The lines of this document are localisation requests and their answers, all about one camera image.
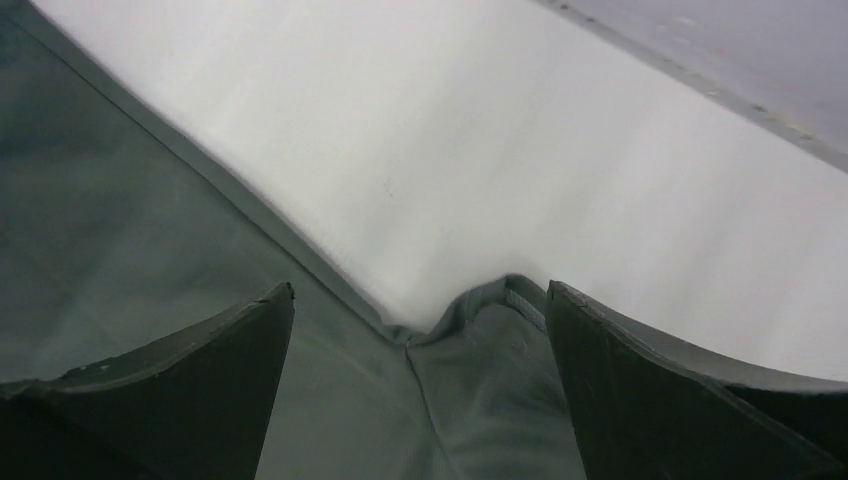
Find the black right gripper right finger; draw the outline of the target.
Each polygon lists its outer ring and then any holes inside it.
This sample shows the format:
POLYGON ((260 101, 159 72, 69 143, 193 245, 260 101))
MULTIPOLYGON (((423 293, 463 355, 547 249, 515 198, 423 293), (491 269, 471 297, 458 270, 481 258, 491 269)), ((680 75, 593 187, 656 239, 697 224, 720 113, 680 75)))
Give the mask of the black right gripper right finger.
POLYGON ((843 479, 847 385, 737 360, 551 282, 545 320, 590 479, 843 479))

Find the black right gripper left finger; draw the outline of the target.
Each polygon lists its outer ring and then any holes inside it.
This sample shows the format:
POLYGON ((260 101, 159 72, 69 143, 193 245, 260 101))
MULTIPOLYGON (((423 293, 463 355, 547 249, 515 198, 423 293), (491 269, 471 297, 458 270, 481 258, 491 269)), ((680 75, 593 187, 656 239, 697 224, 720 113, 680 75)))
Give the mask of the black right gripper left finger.
POLYGON ((5 479, 251 479, 294 320, 262 298, 53 380, 1 387, 5 479))

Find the dark grey t-shirt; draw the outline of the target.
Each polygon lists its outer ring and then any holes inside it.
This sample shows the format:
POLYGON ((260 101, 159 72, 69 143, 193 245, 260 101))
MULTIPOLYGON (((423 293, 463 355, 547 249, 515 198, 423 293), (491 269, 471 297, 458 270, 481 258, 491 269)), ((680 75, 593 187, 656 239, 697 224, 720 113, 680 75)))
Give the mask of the dark grey t-shirt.
POLYGON ((28 1, 1 5, 1 387, 262 298, 294 320, 251 479, 581 479, 543 290, 508 275, 429 334, 298 235, 28 1))

